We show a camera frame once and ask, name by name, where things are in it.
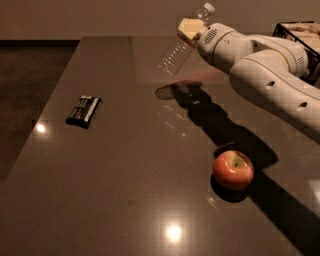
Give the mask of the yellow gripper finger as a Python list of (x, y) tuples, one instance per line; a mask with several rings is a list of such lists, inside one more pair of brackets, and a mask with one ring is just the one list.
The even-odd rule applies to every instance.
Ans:
[(200, 19), (183, 18), (177, 27), (177, 33), (184, 40), (196, 40), (199, 38), (205, 23)]

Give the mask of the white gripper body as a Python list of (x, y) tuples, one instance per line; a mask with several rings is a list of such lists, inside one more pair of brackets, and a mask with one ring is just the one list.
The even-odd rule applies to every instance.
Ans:
[(231, 27), (215, 23), (203, 32), (197, 50), (204, 61), (228, 74), (234, 64), (253, 52), (253, 40)]

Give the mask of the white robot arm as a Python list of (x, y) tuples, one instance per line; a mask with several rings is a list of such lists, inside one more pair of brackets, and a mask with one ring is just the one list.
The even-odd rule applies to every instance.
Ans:
[(221, 23), (189, 25), (182, 35), (199, 55), (229, 76), (243, 98), (320, 143), (320, 90), (304, 82), (308, 56), (294, 41), (243, 35)]

